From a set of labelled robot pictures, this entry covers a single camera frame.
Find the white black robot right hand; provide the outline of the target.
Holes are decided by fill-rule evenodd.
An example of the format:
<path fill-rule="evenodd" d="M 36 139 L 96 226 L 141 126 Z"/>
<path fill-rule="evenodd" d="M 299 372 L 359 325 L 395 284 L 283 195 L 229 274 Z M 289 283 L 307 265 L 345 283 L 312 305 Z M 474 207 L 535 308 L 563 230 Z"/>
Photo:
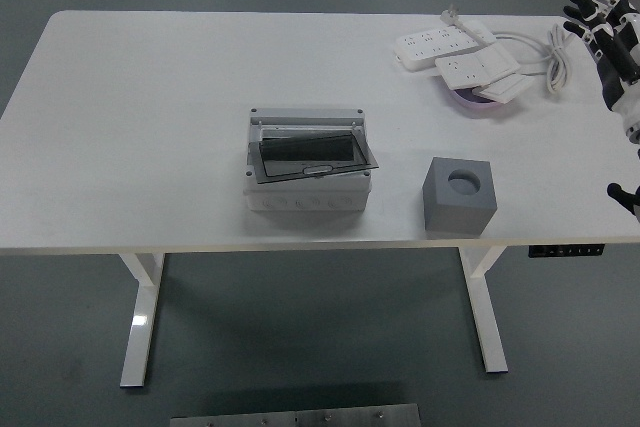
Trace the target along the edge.
<path fill-rule="evenodd" d="M 590 51 L 609 111 L 639 142 L 639 10 L 629 0 L 569 0 L 564 28 Z"/>

